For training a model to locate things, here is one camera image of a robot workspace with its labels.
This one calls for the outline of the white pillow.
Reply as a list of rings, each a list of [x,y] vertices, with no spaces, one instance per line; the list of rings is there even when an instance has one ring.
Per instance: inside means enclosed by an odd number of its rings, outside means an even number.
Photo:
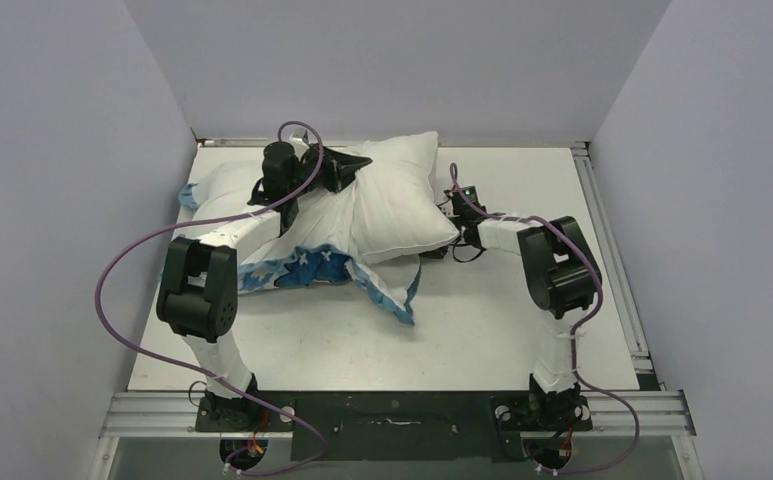
[[[345,149],[372,160],[353,181],[351,236],[365,262],[421,254],[456,238],[432,186],[438,146],[438,133],[427,131]]]

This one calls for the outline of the white pillowcase with blue trim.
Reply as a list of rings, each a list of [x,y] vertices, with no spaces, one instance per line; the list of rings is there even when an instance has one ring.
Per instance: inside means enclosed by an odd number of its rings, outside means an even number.
[[[247,202],[261,177],[258,161],[225,162],[187,183],[178,201],[195,220],[238,214],[251,208]],[[240,261],[238,293],[352,283],[376,307],[412,326],[420,259],[400,256],[379,265],[363,259],[351,237],[355,188],[338,194],[313,190],[297,203],[299,212],[290,229]]]

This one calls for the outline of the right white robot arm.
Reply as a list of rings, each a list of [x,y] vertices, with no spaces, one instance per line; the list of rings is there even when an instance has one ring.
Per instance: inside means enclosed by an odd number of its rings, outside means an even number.
[[[491,213],[480,204],[473,186],[445,190],[439,206],[458,236],[447,246],[425,252],[425,257],[451,255],[455,262],[467,264],[488,251],[514,254],[520,258],[531,300],[551,316],[530,374],[530,388],[539,393],[526,404],[535,425],[555,426],[567,413],[562,395],[576,395],[580,389],[581,328],[603,305],[602,274],[577,220]]]

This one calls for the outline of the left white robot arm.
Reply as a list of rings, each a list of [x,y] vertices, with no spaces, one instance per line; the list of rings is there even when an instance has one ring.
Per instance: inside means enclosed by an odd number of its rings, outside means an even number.
[[[236,430],[258,421],[257,383],[230,331],[238,311],[239,267],[260,248],[303,223],[300,197],[338,194],[350,187],[371,158],[326,148],[275,141],[246,174],[219,173],[239,203],[219,220],[191,221],[212,229],[169,244],[156,315],[190,347],[213,395],[225,398],[221,417]]]

